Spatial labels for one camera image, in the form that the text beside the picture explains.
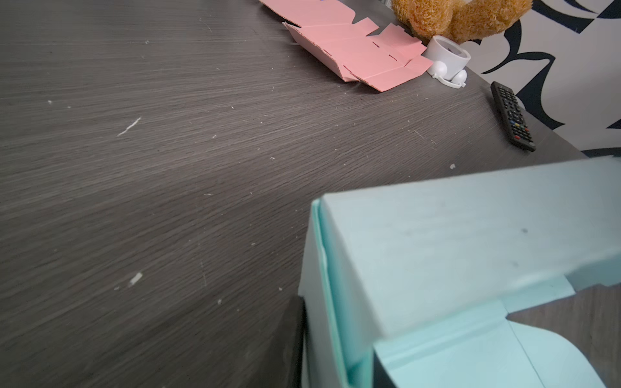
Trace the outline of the light blue paper box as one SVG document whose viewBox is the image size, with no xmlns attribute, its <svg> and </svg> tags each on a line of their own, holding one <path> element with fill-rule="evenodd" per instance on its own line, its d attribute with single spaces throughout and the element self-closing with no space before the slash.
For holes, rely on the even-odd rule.
<svg viewBox="0 0 621 388">
<path fill-rule="evenodd" d="M 314 200 L 302 385 L 600 387 L 556 333 L 508 320 L 620 282 L 620 161 L 589 158 Z"/>
</svg>

